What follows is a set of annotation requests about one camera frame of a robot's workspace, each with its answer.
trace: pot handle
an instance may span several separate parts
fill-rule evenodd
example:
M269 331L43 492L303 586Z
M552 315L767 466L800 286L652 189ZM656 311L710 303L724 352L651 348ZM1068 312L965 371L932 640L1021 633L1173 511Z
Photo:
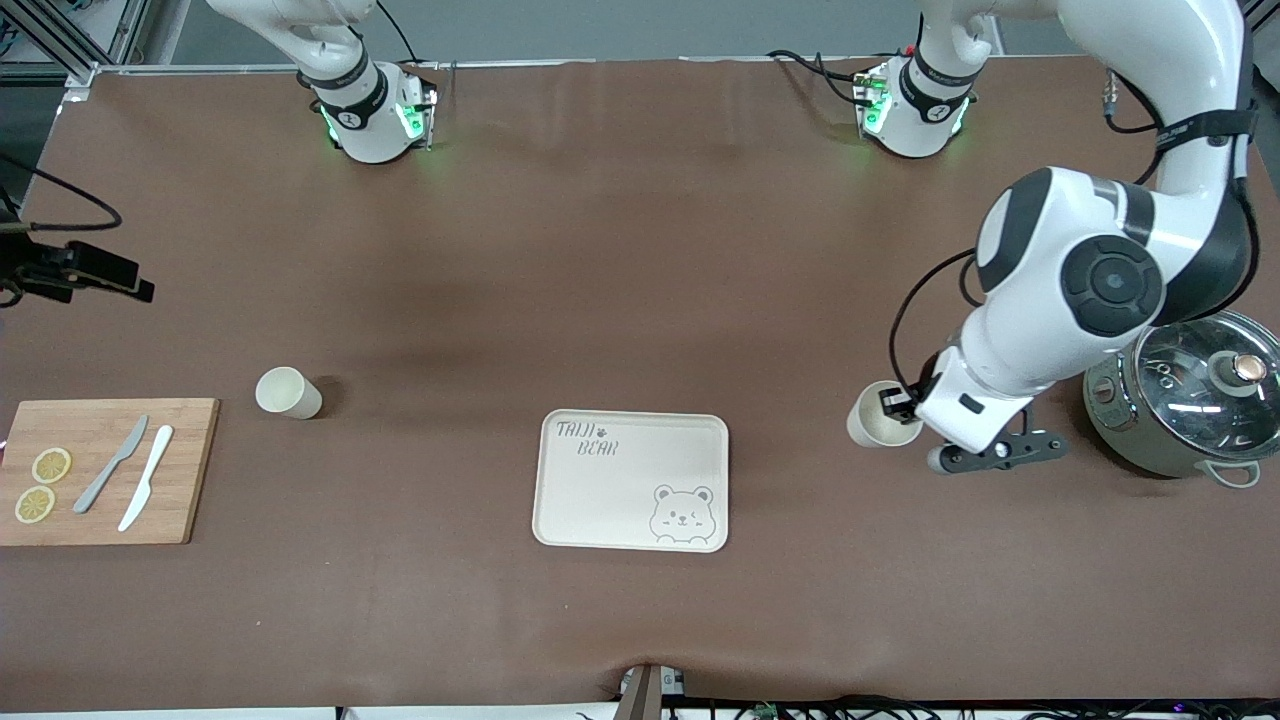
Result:
M1201 460L1199 462L1196 464L1196 468L1198 468L1206 475L1212 478L1215 483L1230 489L1248 489L1258 484L1258 478L1262 477L1262 471L1258 469L1257 460L1252 462L1215 462L1212 460ZM1226 469L1247 470L1249 473L1249 479L1244 480L1243 483L1233 483L1231 480L1224 478L1221 473L1219 473L1219 470L1226 470Z

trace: rice cooker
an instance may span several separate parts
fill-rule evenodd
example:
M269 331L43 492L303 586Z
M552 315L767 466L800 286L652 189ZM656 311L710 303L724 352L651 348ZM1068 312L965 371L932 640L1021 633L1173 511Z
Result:
M1243 489L1280 450L1277 370L1275 336L1224 311L1144 331L1085 372L1084 402L1102 439L1134 465Z

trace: white knife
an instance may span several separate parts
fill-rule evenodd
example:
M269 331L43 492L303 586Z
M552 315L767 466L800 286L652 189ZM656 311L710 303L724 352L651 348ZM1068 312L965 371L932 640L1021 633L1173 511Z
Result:
M138 489L133 491L133 500L129 501L129 509L124 511L124 518L120 519L120 527L116 528L119 532L129 529L129 525L138 519L142 514L142 509L146 507L147 500L151 498L151 475L156 471L156 465L160 464L160 457L164 456L164 451L169 447L169 438L173 437L173 425L160 425L156 430L156 439L151 443L151 456L147 457L147 466L142 470L142 479L138 480Z

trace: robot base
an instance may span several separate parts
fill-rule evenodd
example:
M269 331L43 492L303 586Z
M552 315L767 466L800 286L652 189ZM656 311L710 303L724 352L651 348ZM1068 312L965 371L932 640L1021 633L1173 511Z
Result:
M928 158L960 132L970 100L966 99L948 122L924 122L919 110L902 97L899 86L899 77L908 60L909 58L897 56L858 76L854 97L872 104L869 108L858 108L858 129L895 155Z
M369 164L389 163L410 147L429 149L435 131L435 87L424 87L422 78L392 63L375 64L387 76L387 99L361 129L347 128L325 113L330 140L353 160Z

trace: bear illustration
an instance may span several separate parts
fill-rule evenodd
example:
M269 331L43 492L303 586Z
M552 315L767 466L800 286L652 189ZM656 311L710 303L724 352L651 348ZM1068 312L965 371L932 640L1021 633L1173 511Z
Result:
M649 529L658 541L707 544L716 534L712 515L712 491L699 487L694 492L677 492L671 486L658 486L653 492L658 506L649 519Z

